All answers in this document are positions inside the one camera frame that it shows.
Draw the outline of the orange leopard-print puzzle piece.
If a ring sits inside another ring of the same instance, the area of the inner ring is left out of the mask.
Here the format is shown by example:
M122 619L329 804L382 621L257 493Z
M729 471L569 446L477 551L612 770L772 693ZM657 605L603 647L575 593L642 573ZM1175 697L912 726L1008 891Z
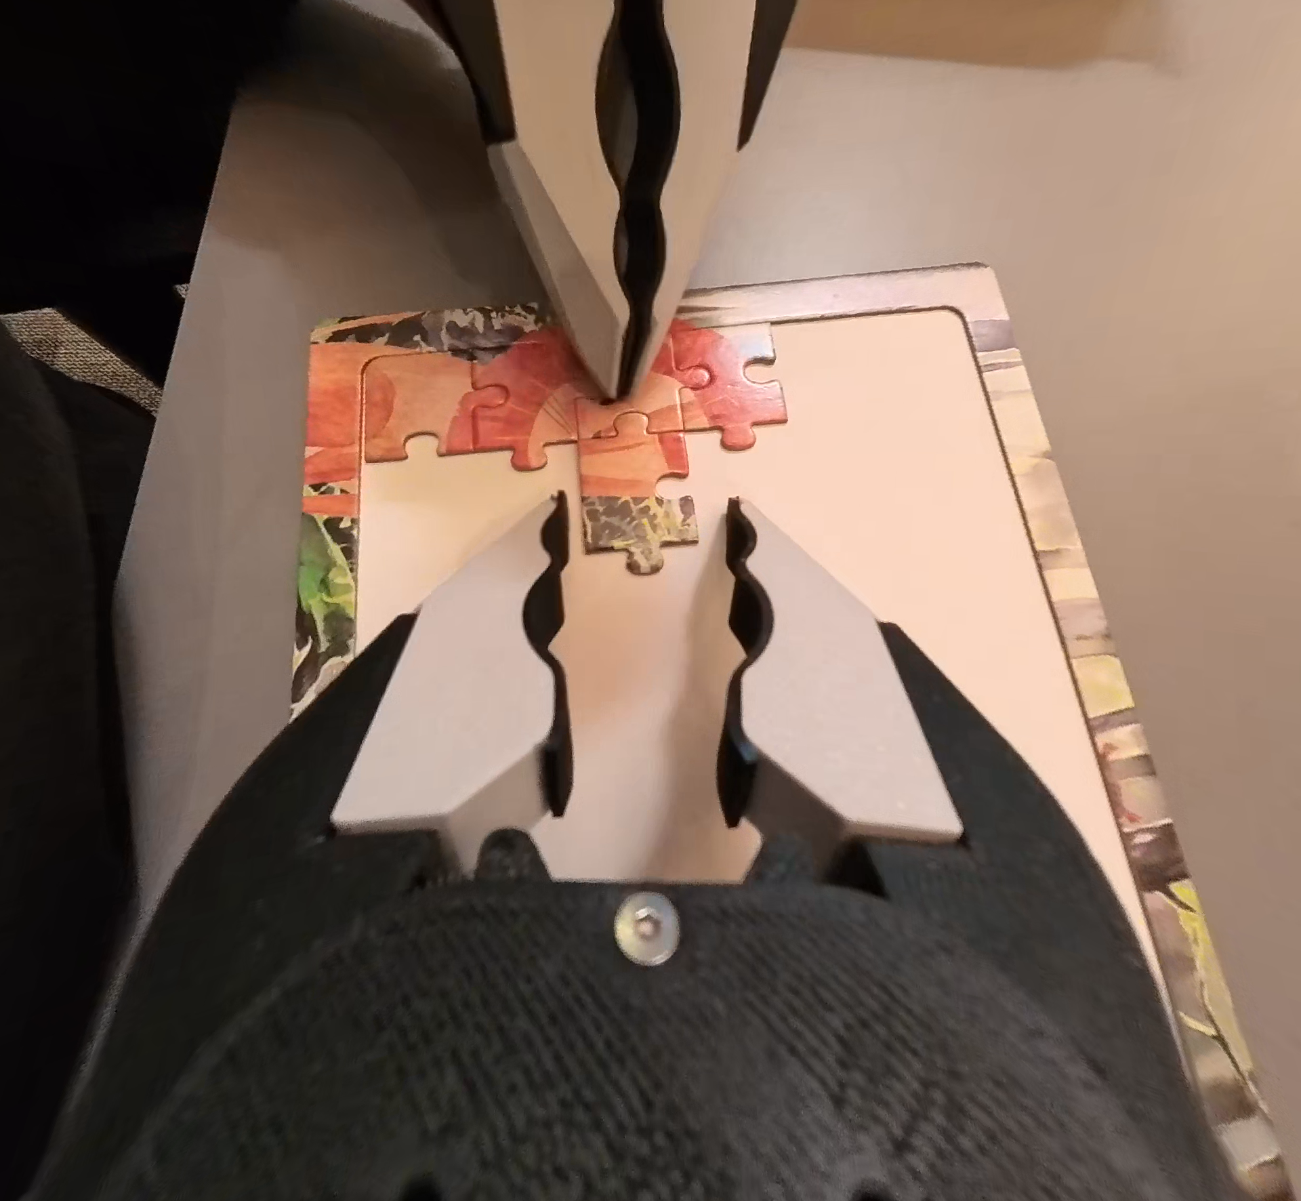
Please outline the orange leopard-print puzzle piece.
M695 545L699 524L691 495L663 497L667 478L690 476L683 430L650 432L648 419L626 413L614 430L577 441L583 548L617 554L631 575L657 575L667 547Z

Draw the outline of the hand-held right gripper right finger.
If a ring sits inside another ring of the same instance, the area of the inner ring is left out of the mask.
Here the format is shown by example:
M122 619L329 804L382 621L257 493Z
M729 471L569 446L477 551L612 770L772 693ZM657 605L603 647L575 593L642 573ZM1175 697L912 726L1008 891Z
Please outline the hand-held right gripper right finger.
M871 609L741 497L726 503L724 562L741 652L718 747L725 825L794 837L814 857L858 840L958 842L958 810Z

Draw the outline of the grey fabric chair seat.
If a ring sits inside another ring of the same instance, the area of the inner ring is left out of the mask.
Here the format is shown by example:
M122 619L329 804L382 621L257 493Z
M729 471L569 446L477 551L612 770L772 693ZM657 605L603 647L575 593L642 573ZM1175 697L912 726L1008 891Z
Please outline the grey fabric chair seat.
M32 358L70 380L115 394L154 417L161 388L53 308L7 312L3 326Z

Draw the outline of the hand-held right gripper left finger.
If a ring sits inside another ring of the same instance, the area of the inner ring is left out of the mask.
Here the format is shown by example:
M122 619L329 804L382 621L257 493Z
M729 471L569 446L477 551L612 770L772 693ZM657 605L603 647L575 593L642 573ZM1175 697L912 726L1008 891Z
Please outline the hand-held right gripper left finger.
M451 863L474 863L496 831L565 815L575 746L553 643L569 514L565 494L546 497L385 631L404 638L333 803L336 833L430 833Z

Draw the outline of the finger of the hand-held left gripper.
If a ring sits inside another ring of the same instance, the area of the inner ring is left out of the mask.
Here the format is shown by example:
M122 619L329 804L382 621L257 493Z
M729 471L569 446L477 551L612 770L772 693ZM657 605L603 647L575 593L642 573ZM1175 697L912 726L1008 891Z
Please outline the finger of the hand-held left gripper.
M756 0L622 0L636 118L622 190L622 394L644 380L740 151Z
M619 395L630 305L615 268L619 190L598 124L615 0L493 0L514 133L489 163L550 308L599 394Z

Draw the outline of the joined orange puzzle pieces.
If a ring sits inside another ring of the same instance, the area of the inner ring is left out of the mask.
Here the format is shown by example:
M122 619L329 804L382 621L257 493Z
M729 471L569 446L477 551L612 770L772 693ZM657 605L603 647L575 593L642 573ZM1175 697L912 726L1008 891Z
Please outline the joined orange puzzle pieces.
M550 445L612 438L623 415L644 418L650 436L717 432L726 451L755 445L756 429L786 423L772 366L770 326L717 330L672 323L640 387L603 402L565 335L527 331L496 358L472 364L448 353L412 353L370 361L362 373L362 459L408 457L409 440L436 438L440 456L508 452L512 467L534 472Z

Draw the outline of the puzzle frame tray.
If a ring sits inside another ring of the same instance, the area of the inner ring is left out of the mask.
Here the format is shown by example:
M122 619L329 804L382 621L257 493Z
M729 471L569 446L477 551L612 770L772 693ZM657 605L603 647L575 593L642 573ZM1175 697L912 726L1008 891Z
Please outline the puzzle frame tray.
M290 711L303 712L396 615L561 490L576 783L538 829L558 875L740 878L757 834L713 791L740 644L728 628L725 512L741 498L882 623L897 624L1052 789L1113 882L1167 998L1236 1184L1298 1199L1210 926L1016 347L985 266L691 295L676 320L768 326L789 418L728 451L686 432L698 543L627 573L583 548L577 442L535 471L509 452L362 459L367 364L448 353L485 364L554 329L534 303L347 315L310 333Z

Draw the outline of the person's dark pants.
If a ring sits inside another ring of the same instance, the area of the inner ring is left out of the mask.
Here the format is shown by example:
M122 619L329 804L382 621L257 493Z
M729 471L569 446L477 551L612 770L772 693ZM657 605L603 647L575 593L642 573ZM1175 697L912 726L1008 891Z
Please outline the person's dark pants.
M45 1154L134 894L111 606L153 427L3 331L3 1199Z

